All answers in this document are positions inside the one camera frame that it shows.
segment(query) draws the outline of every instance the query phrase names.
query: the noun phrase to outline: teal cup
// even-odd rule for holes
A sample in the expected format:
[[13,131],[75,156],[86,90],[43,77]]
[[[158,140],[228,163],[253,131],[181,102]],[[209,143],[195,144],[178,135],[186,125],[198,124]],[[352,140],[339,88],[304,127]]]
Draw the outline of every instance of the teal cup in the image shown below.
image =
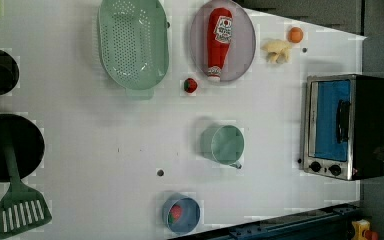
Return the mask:
[[238,162],[244,151],[242,132],[235,126],[213,125],[201,135],[201,152],[205,158],[241,169]]

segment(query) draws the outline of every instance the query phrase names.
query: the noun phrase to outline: green colander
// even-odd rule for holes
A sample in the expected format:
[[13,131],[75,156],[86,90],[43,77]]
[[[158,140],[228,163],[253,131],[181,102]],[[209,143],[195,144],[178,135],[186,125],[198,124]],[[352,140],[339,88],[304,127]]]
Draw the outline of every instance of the green colander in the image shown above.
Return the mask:
[[103,0],[98,14],[102,64],[129,96],[150,99],[167,73],[167,18],[158,0]]

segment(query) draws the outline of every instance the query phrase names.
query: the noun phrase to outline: toaster oven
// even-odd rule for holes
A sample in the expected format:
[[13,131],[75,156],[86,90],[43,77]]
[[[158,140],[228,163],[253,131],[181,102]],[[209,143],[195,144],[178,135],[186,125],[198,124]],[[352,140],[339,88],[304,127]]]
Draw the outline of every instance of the toaster oven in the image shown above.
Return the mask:
[[305,110],[304,171],[343,180],[384,175],[384,79],[310,76]]

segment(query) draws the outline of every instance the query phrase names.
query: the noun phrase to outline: orange object in bowl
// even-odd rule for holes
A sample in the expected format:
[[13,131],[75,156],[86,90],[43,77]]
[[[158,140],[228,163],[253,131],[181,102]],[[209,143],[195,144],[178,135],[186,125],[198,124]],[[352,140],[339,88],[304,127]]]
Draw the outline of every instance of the orange object in bowl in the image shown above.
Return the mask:
[[303,33],[303,31],[301,30],[301,28],[293,27],[293,28],[289,31],[289,35],[288,35],[289,42],[292,42],[292,43],[299,43],[299,42],[301,42],[301,40],[302,40],[303,38],[304,38],[304,33]]

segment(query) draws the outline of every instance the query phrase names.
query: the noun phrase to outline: white tabletop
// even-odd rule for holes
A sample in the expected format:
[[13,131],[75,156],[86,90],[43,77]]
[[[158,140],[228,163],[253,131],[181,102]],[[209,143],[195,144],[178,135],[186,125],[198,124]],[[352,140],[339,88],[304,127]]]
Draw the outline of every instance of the white tabletop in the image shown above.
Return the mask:
[[[20,80],[0,96],[0,113],[42,130],[43,162],[23,181],[44,192],[53,215],[14,239],[170,238],[160,216],[170,192],[199,202],[193,233],[359,200],[358,181],[306,174],[297,159],[306,77],[360,73],[363,38],[247,10],[257,36],[253,65],[233,84],[213,86],[188,50],[190,23],[207,0],[161,2],[170,67],[149,101],[129,100],[100,64],[99,0],[1,2],[0,49],[16,58]],[[267,63],[260,47],[291,26],[305,39],[290,63]],[[199,81],[196,96],[183,93],[188,77]],[[198,136],[213,122],[242,129],[241,170],[197,154]],[[8,185],[0,183],[0,199]]]

